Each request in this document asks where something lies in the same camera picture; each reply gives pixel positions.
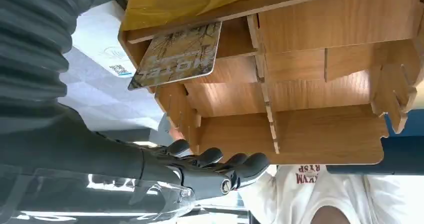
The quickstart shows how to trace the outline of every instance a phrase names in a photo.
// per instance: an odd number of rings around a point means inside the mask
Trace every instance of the black robotic finger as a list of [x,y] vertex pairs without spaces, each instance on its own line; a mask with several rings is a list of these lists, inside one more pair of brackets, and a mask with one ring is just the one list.
[[184,139],[174,141],[169,146],[158,146],[148,150],[160,155],[178,156],[190,148],[189,143]]
[[210,164],[217,163],[223,158],[223,153],[220,149],[212,147],[205,150],[198,156],[187,158],[192,165],[203,168]]
[[249,186],[258,180],[269,167],[270,161],[263,153],[249,156],[243,164],[235,165],[221,173],[231,179],[231,189]]
[[166,148],[166,151],[171,156],[177,156],[187,151],[190,148],[189,143],[184,139],[174,141]]
[[222,171],[222,170],[228,170],[230,168],[234,168],[235,166],[243,164],[248,159],[248,156],[244,153],[237,153],[233,155],[229,160],[227,160],[225,163],[212,163],[205,168],[211,170],[211,171]]
[[247,159],[248,159],[248,155],[244,153],[237,153],[233,155],[229,160],[227,160],[225,164],[231,165],[231,166],[238,166],[245,163]]

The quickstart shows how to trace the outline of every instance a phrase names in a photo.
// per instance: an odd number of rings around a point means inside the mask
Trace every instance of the transparent plastic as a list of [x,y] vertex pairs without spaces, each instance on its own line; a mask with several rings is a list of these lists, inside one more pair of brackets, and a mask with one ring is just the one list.
[[161,26],[193,17],[238,0],[128,0],[123,31]]
[[144,224],[190,212],[189,188],[160,181],[0,165],[0,224]]

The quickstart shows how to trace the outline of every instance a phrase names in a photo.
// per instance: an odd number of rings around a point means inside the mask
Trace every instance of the wooden panel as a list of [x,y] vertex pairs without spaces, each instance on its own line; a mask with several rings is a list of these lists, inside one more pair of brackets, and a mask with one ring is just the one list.
[[372,83],[376,83],[373,109],[378,115],[388,113],[396,133],[404,129],[406,113],[419,97],[416,86],[421,81],[423,63],[415,44],[413,40],[387,43],[387,60],[379,73],[371,76]]
[[424,79],[424,61],[423,61],[423,57],[424,57],[424,19],[421,19],[421,25],[420,25],[420,30],[418,32],[418,36],[417,38],[415,38],[413,40],[413,44],[415,46],[415,50],[418,53],[419,59],[420,59],[420,63],[421,63],[421,67],[420,70],[418,71],[417,74],[417,79],[415,83],[415,87],[417,90],[417,96],[415,98],[415,102],[413,104],[413,109],[424,109],[424,81],[422,81]]
[[210,117],[202,120],[200,151],[220,148],[227,160],[237,153],[262,152],[272,164],[374,164],[383,158],[380,137],[386,123],[370,105],[277,113],[280,154],[265,114]]
[[157,86],[154,98],[171,125],[195,148],[198,145],[197,116],[187,100],[184,85],[169,83]]
[[263,101],[266,103],[270,102],[270,94],[268,92],[268,85],[265,82],[260,82],[260,89],[262,91]]
[[279,53],[410,39],[422,11],[419,0],[315,0],[259,20],[266,51]]
[[259,16],[258,14],[252,14],[246,16],[247,26],[249,28],[250,39],[252,42],[252,46],[256,49],[262,49],[261,46],[261,36],[259,32]]
[[253,56],[216,59],[213,72],[182,83],[255,83],[256,67]]
[[266,54],[266,81],[324,79],[324,59],[324,49]]
[[185,84],[185,88],[191,106],[202,117],[265,112],[258,83]]
[[275,153],[265,113],[203,118],[200,151],[217,147],[228,160],[237,153]]
[[278,135],[277,135],[277,120],[275,118],[275,112],[273,111],[272,105],[269,101],[265,102],[265,110],[266,110],[266,117],[269,121],[269,129],[271,131],[271,137],[272,137],[272,145],[274,147],[274,151],[276,154],[280,153],[280,147],[278,143]]
[[307,1],[311,0],[239,0],[197,16],[178,18],[162,26],[127,31],[128,40],[133,43],[142,42],[153,39],[155,35],[174,33],[181,29],[201,26],[212,21],[231,20]]
[[381,66],[386,60],[386,42],[328,48],[326,81]]
[[277,113],[277,120],[285,162],[353,164],[383,159],[380,137],[388,135],[387,127],[370,105],[284,111]]
[[253,56],[257,49],[252,46],[249,26],[246,17],[222,22],[216,58],[236,56]]
[[293,80],[269,83],[273,109],[314,109],[370,103],[368,73],[359,71],[333,81]]

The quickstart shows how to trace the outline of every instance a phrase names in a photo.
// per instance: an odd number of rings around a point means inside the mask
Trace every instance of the wooden divider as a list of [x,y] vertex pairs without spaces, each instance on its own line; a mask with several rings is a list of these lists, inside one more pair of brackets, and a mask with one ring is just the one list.
[[372,164],[383,158],[384,118],[369,104],[276,113],[279,154],[265,113],[203,118],[200,151],[220,148],[227,160],[261,152],[272,164]]
[[266,116],[269,122],[269,129],[271,131],[272,144],[274,146],[275,153],[279,154],[280,148],[278,143],[278,135],[276,131],[277,120],[274,118],[274,111],[272,106],[273,100],[269,95],[268,84],[267,84],[269,80],[268,61],[266,57],[267,50],[262,41],[262,36],[261,36],[258,20],[259,20],[259,17],[257,14],[247,16],[247,23],[249,26],[251,42],[254,47],[257,47],[259,52],[257,55],[255,55],[257,80],[259,82],[260,89],[262,91],[263,101],[265,103],[265,111],[266,111]]
[[182,133],[193,150],[198,149],[198,114],[188,101],[184,85],[178,82],[159,85],[154,98],[172,127]]

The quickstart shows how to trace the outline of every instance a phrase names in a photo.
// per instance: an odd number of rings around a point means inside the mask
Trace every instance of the wooden slot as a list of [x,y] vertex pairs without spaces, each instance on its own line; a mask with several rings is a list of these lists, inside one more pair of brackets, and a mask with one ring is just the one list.
[[227,21],[308,1],[312,0],[239,0],[200,15],[178,18],[162,26],[147,27],[126,32],[128,32],[128,40],[132,43],[143,42],[153,39],[156,35],[174,33],[185,28],[194,28],[213,21]]
[[270,123],[265,113],[203,118],[200,151],[219,148],[228,160],[237,153],[274,153]]
[[413,39],[412,42],[420,61],[419,70],[416,70],[415,72],[411,71],[408,74],[408,80],[413,80],[414,75],[417,76],[416,82],[413,85],[417,89],[417,96],[415,98],[415,102],[412,108],[424,109],[424,81],[422,81],[424,79],[424,18],[421,19],[421,25],[418,32],[418,36]]
[[196,113],[196,127],[199,128],[202,125],[202,116]]
[[379,87],[382,65],[373,65],[366,72],[368,73],[369,101],[372,102]]
[[266,112],[258,83],[188,83],[185,88],[203,118]]
[[149,47],[152,41],[146,40],[146,41],[131,44],[128,41],[127,36],[128,36],[127,32],[119,30],[118,41],[119,41],[119,44],[122,46],[122,49],[125,51],[126,55],[128,56],[129,60],[134,65],[135,69],[137,69],[139,68],[139,64],[142,62],[142,59],[147,51],[147,48]]
[[270,102],[270,95],[268,93],[268,85],[265,82],[261,82],[260,89],[262,91],[263,101]]
[[387,65],[403,66],[401,73],[412,87],[418,86],[424,77],[421,61],[422,52],[414,44],[414,40],[399,40],[388,42]]
[[186,90],[180,83],[156,87],[154,98],[166,113],[171,126],[178,129],[195,150],[198,145],[197,113],[187,100]]
[[276,140],[276,139],[277,139],[276,126],[274,125],[274,123],[273,123],[273,122],[270,122],[270,123],[269,123],[269,126],[270,126],[270,128],[271,128],[271,137],[272,137],[272,140],[274,141],[274,140]]
[[381,66],[387,60],[387,47],[386,42],[379,42],[328,48],[326,81]]
[[314,0],[259,13],[268,53],[414,38],[419,0]]
[[329,82],[319,79],[268,83],[268,90],[275,112],[370,103],[366,71]]
[[265,68],[267,66],[267,60],[264,55],[264,43],[262,42],[261,34],[259,31],[258,14],[248,15],[246,18],[252,46],[258,49],[258,54],[254,56],[257,70],[256,75],[259,79],[263,79],[265,78]]
[[280,154],[280,146],[278,145],[277,140],[273,140],[275,154]]
[[369,104],[277,112],[279,154],[266,114],[204,118],[200,152],[221,149],[225,159],[237,153],[264,153],[272,164],[375,164],[383,158],[383,118]]
[[266,54],[266,81],[324,79],[324,57],[324,49]]
[[266,110],[266,115],[268,117],[268,121],[272,123],[274,121],[274,117],[273,117],[273,111],[271,109],[271,104],[269,101],[265,102],[265,110]]
[[254,56],[258,50],[253,47],[245,16],[222,22],[216,58]]
[[211,74],[184,80],[180,83],[255,83],[257,81],[255,58],[253,56],[240,56],[216,59]]
[[374,105],[373,111],[377,111],[377,115],[387,113],[393,131],[395,133],[401,133],[405,127],[408,116],[401,111],[396,94],[390,89],[389,85],[384,86],[385,84],[388,84],[388,80],[381,76],[374,99],[372,100],[372,104]]

